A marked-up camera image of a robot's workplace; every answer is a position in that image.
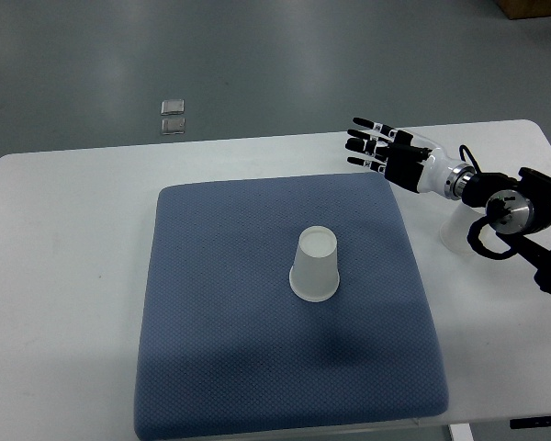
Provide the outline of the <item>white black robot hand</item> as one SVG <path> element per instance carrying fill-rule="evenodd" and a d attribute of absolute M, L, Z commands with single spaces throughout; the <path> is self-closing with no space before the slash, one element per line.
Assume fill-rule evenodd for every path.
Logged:
<path fill-rule="evenodd" d="M 366 155 L 388 155 L 388 159 L 384 165 L 375 160 L 348 157 L 349 164 L 385 171 L 384 177 L 389 182 L 414 193 L 454 193 L 458 160 L 450 157 L 442 145 L 369 119 L 355 117 L 353 123 L 372 132 L 349 129 L 345 148 Z"/>

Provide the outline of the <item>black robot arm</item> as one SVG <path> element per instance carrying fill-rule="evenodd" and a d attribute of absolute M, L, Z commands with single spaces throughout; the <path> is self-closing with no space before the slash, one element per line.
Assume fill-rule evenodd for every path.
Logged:
<path fill-rule="evenodd" d="M 515 255 L 534 269 L 534 282 L 551 295 L 551 248 L 531 235 L 551 226 L 551 177 L 523 167 L 517 177 L 480 169 L 469 148 L 449 156 L 431 140 L 380 122 L 355 118 L 347 131 L 348 163 L 379 173 L 412 193 L 433 192 L 483 215 L 464 229 L 471 250 L 501 261 Z"/>

